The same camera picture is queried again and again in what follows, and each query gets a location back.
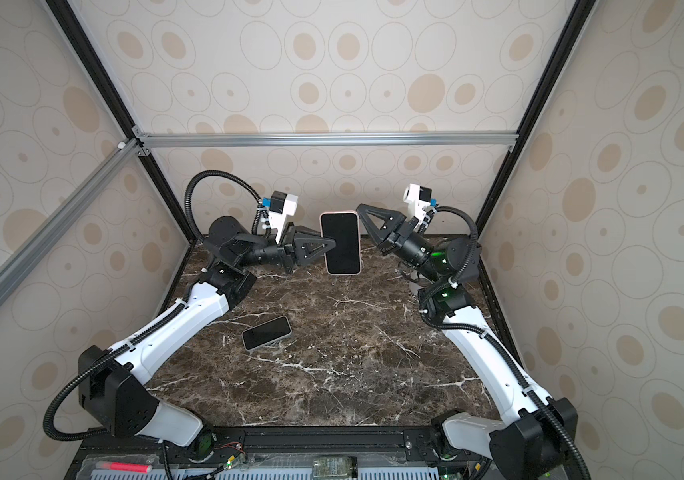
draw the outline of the smartphone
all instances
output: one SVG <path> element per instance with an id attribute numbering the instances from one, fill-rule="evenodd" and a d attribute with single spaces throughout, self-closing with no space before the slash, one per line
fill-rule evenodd
<path id="1" fill-rule="evenodd" d="M 243 346 L 246 347 L 246 351 L 251 352 L 261 346 L 270 345 L 288 336 L 291 336 L 289 319 L 285 315 L 279 316 L 269 322 L 245 330 L 242 334 Z"/>
<path id="2" fill-rule="evenodd" d="M 360 230 L 354 211 L 326 212 L 320 215 L 320 234 L 337 241 L 326 252 L 326 270 L 331 275 L 360 274 Z"/>

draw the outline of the marble table surface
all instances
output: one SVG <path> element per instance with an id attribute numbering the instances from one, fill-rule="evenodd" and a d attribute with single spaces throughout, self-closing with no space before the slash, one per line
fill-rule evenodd
<path id="1" fill-rule="evenodd" d="M 176 296 L 207 263 L 193 252 Z M 499 418 L 462 354 L 419 319 L 398 259 L 363 239 L 363 272 L 252 267 L 246 300 L 176 351 L 146 387 L 219 426 L 426 425 L 450 409 Z M 479 283 L 465 285 L 486 318 Z M 293 335 L 248 353 L 241 332 L 286 315 Z"/>

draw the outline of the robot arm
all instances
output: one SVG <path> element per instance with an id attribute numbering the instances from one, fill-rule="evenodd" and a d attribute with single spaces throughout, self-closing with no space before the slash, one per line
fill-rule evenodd
<path id="1" fill-rule="evenodd" d="M 493 458 L 508 480 L 537 478 L 558 465 L 589 478 L 576 448 L 577 412 L 567 398 L 555 401 L 531 379 L 489 328 L 462 283 L 479 276 L 480 245 L 472 219 L 460 210 L 437 207 L 429 189 L 411 184 L 404 201 L 423 210 L 406 221 L 395 210 L 361 204 L 357 211 L 366 231 L 382 254 L 395 254 L 415 274 L 433 284 L 419 291 L 419 309 L 425 323 L 451 340 L 488 388 L 500 421 L 452 412 L 433 421 L 439 455 L 471 450 Z M 432 246 L 421 235 L 432 215 L 446 211 L 461 216 L 471 234 Z M 377 226 L 375 216 L 384 224 Z"/>
<path id="2" fill-rule="evenodd" d="M 564 462 L 565 448 L 545 419 L 557 417 L 573 436 L 576 411 L 567 399 L 552 400 L 511 359 L 480 310 L 475 308 L 471 296 L 462 288 L 462 282 L 478 275 L 477 234 L 447 240 L 437 246 L 421 235 L 437 211 L 459 214 L 474 228 L 467 214 L 450 207 L 436 209 L 430 195 L 427 188 L 409 186 L 404 194 L 409 213 L 414 211 L 409 221 L 395 210 L 361 204 L 357 211 L 383 254 L 395 253 L 434 285 L 448 279 L 446 285 L 453 288 L 435 293 L 420 312 L 431 319 L 440 319 L 440 326 L 431 322 L 429 325 L 441 328 L 459 348 L 488 388 L 500 412 L 500 421 L 473 417 L 466 412 L 440 418 L 436 449 L 444 457 L 468 449 L 493 458 L 506 478 L 536 478 Z M 184 300 L 177 300 L 174 306 L 107 351 L 92 346 L 83 352 L 78 359 L 78 377 L 60 392 L 47 410 L 44 417 L 47 435 L 64 441 L 85 438 L 84 434 L 91 436 L 89 432 L 64 434 L 52 429 L 51 422 L 51 425 L 47 423 L 47 418 L 53 419 L 59 404 L 77 386 L 82 407 L 114 437 L 141 435 L 173 442 L 186 448 L 194 461 L 210 456 L 216 441 L 211 427 L 192 412 L 155 398 L 144 385 L 186 341 L 245 298 L 256 281 L 253 274 L 243 269 L 245 266 L 275 264 L 290 274 L 296 266 L 311 264 L 334 248 L 333 239 L 287 222 L 296 208 L 296 196 L 275 192 L 270 200 L 260 201 L 261 211 L 252 233 L 231 216 L 215 220 L 209 235 L 203 239 L 214 261 L 202 270 Z M 371 215 L 384 224 L 377 227 Z M 256 235 L 258 220 L 263 228 L 275 230 L 276 236 Z M 420 305 L 424 303 L 424 294 L 422 291 Z M 450 330 L 450 326 L 457 326 L 457 330 Z M 525 386 L 521 386 L 520 378 L 524 378 Z M 538 405 L 534 397 L 544 398 L 546 403 Z"/>

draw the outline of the black frame rail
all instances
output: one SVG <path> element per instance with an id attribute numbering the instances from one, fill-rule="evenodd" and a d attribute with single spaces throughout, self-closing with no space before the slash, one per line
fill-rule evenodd
<path id="1" fill-rule="evenodd" d="M 237 442 L 250 457 L 257 460 L 273 454 L 305 456 L 384 454 L 408 464 L 438 468 L 464 469 L 468 462 L 480 461 L 476 453 L 460 452 L 450 460 L 435 455 L 429 426 L 296 426 L 296 427 L 214 427 L 217 444 Z M 83 461 L 91 456 L 115 457 L 151 455 L 161 457 L 161 448 L 152 439 L 143 437 L 113 438 L 108 435 L 87 438 L 81 443 L 64 480 L 75 480 Z M 193 463 L 184 450 L 171 446 L 168 461 L 179 468 L 216 468 L 236 451 L 232 448 L 214 450 L 203 463 Z"/>
<path id="2" fill-rule="evenodd" d="M 54 18 L 59 23 L 59 27 L 62 32 L 67 37 L 73 51 L 80 59 L 83 67 L 86 69 L 86 73 L 91 77 L 92 82 L 96 86 L 102 99 L 107 104 L 113 117 L 115 117 L 118 122 L 118 126 L 121 131 L 126 136 L 126 138 L 136 138 L 137 142 L 142 146 L 142 141 L 136 135 L 134 130 L 135 122 L 126 108 L 126 104 L 121 100 L 121 95 L 118 93 L 115 84 L 113 84 L 110 79 L 105 66 L 99 59 L 96 50 L 92 46 L 91 42 L 88 40 L 86 32 L 83 30 L 76 14 L 72 11 L 72 7 L 67 2 L 67 0 L 46 0 L 49 5 Z M 158 167 L 158 162 L 152 156 L 149 149 L 140 149 L 139 160 L 142 162 L 142 166 L 158 189 L 158 193 L 163 198 L 164 203 L 168 207 L 171 215 L 177 221 L 177 224 L 182 229 L 184 236 L 187 237 L 187 241 L 193 243 L 195 241 L 195 236 L 189 225 L 187 225 L 187 220 L 184 217 L 184 211 L 180 206 L 177 198 L 174 197 L 174 192 L 171 190 L 166 178 L 164 177 L 161 168 Z"/>
<path id="3" fill-rule="evenodd" d="M 489 194 L 483 202 L 480 214 L 478 214 L 478 219 L 475 221 L 478 225 L 478 232 L 482 232 L 486 223 L 488 223 L 489 217 L 494 211 L 494 207 L 499 201 L 499 197 L 501 197 L 501 192 L 505 189 L 507 181 L 514 170 L 515 165 L 518 163 L 520 155 L 527 147 L 529 137 L 534 133 L 534 127 L 544 110 L 544 106 L 550 98 L 550 94 L 555 88 L 555 84 L 558 83 L 560 72 L 563 72 L 563 68 L 568 62 L 570 53 L 576 45 L 577 39 L 584 28 L 584 24 L 592 13 L 595 2 L 596 0 L 577 0 L 574 4 L 574 8 L 568 16 L 566 25 L 560 33 L 558 43 L 555 44 L 555 48 L 552 51 L 550 61 L 547 62 L 547 66 L 544 67 L 544 73 L 539 80 L 536 90 L 534 90 L 534 96 L 531 97 L 528 108 L 526 108 L 526 111 L 523 114 L 523 119 L 520 121 L 520 127 L 518 127 L 518 140 L 515 142 L 512 151 L 508 152 L 505 159 L 502 160 L 499 173 L 497 173 L 496 178 L 494 178 L 494 183 L 491 184 Z"/>

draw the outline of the wall panel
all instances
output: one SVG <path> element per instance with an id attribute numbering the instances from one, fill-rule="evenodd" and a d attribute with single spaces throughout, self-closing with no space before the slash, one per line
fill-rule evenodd
<path id="1" fill-rule="evenodd" d="M 514 130 L 573 2 L 76 2 L 153 133 Z"/>
<path id="2" fill-rule="evenodd" d="M 1 306 L 0 478 L 62 478 L 78 442 L 46 437 L 43 412 L 85 348 L 105 348 L 155 316 L 186 249 L 132 160 Z M 56 421 L 67 432 L 96 426 L 75 396 Z"/>
<path id="3" fill-rule="evenodd" d="M 684 479 L 684 2 L 604 2 L 481 237 L 597 478 Z"/>
<path id="4" fill-rule="evenodd" d="M 270 197 L 273 190 L 299 195 L 293 221 L 318 229 L 322 212 L 354 210 L 361 203 L 405 212 L 403 192 L 409 183 L 433 188 L 439 204 L 456 206 L 475 217 L 507 147 L 158 148 L 155 153 L 180 203 L 197 172 L 226 170 L 264 197 Z M 255 213 L 253 198 L 229 180 L 208 178 L 195 189 L 193 214 L 203 232 L 222 215 L 235 216 L 251 227 Z M 466 230 L 458 217 L 441 214 L 429 233 Z"/>
<path id="5" fill-rule="evenodd" d="M 48 14 L 0 0 L 0 266 L 119 138 Z"/>

